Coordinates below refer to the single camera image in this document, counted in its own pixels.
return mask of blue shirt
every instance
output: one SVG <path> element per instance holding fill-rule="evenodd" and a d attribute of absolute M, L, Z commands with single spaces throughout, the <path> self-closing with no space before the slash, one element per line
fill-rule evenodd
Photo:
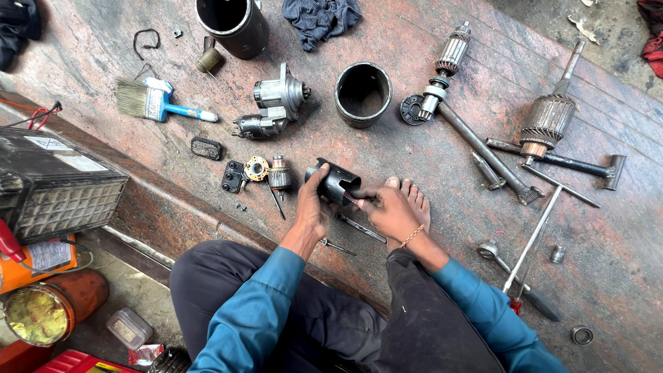
<path fill-rule="evenodd" d="M 304 260 L 282 247 L 214 314 L 208 342 L 189 373 L 259 372 L 276 346 L 304 273 Z M 509 308 L 509 298 L 451 259 L 429 273 L 465 313 L 508 372 L 566 372 Z"/>

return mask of red battery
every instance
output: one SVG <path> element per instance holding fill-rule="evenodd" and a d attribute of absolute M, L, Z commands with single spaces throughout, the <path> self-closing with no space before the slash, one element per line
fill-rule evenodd
<path fill-rule="evenodd" d="M 66 350 L 34 373 L 141 373 L 77 350 Z"/>

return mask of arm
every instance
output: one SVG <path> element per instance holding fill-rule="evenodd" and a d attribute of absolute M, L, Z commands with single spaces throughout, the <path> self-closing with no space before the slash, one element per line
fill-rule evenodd
<path fill-rule="evenodd" d="M 332 208 L 316 189 L 328 173 L 329 165 L 322 165 L 300 189 L 292 228 L 265 264 L 216 311 L 208 342 L 189 373 L 262 370 L 288 319 L 306 261 L 327 235 Z"/>
<path fill-rule="evenodd" d="M 408 201 L 396 188 L 365 188 L 357 205 L 380 232 L 405 241 L 420 225 Z M 407 248 L 438 285 L 465 313 L 509 372 L 564 372 L 562 363 L 538 341 L 536 331 L 509 308 L 509 298 L 451 258 L 425 231 Z"/>

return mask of hammer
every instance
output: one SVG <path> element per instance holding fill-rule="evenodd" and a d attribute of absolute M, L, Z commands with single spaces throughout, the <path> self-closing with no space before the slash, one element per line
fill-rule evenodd
<path fill-rule="evenodd" d="M 506 141 L 493 139 L 492 137 L 486 139 L 486 145 L 490 148 L 513 154 L 520 154 L 520 150 L 522 149 L 521 145 L 507 143 Z M 591 163 L 578 161 L 577 159 L 567 158 L 553 153 L 546 153 L 543 156 L 543 159 L 535 160 L 603 177 L 605 179 L 603 189 L 617 190 L 617 184 L 619 183 L 619 178 L 621 177 L 621 172 L 624 169 L 624 163 L 626 162 L 626 155 L 614 154 L 610 158 L 610 165 L 608 167 L 592 165 Z"/>
<path fill-rule="evenodd" d="M 497 255 L 497 246 L 495 245 L 495 240 L 490 240 L 488 242 L 481 242 L 477 246 L 477 254 L 479 254 L 484 259 L 492 260 L 497 263 L 504 270 L 504 272 L 511 273 L 511 268 Z M 514 281 L 517 284 L 521 284 L 520 278 L 516 276 Z M 535 288 L 525 284 L 522 295 L 527 298 L 528 301 L 538 309 L 545 317 L 548 317 L 551 321 L 561 321 L 564 318 L 562 312 L 552 304 L 545 295 L 536 290 Z"/>

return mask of concrete floor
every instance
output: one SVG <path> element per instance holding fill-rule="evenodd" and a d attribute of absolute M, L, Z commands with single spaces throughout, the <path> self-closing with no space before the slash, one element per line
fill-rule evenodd
<path fill-rule="evenodd" d="M 101 272 L 108 280 L 111 288 L 110 297 L 100 309 L 78 325 L 69 338 L 59 342 L 54 353 L 60 354 L 67 348 L 74 348 L 110 362 L 129 366 L 128 349 L 105 326 L 106 320 L 123 307 L 132 308 L 154 329 L 148 344 L 165 344 L 166 347 L 184 346 L 170 290 L 102 249 L 88 247 L 95 258 L 91 268 Z M 14 340 L 16 337 L 6 324 L 1 322 L 0 346 L 10 344 Z M 131 368 L 145 371 L 148 367 Z"/>
<path fill-rule="evenodd" d="M 583 57 L 663 101 L 663 80 L 640 57 L 649 29 L 638 12 L 637 0 L 597 0 L 587 7 L 580 0 L 487 0 L 496 9 L 573 48 L 587 41 Z M 584 21 L 594 31 L 596 45 L 581 35 L 567 16 Z"/>

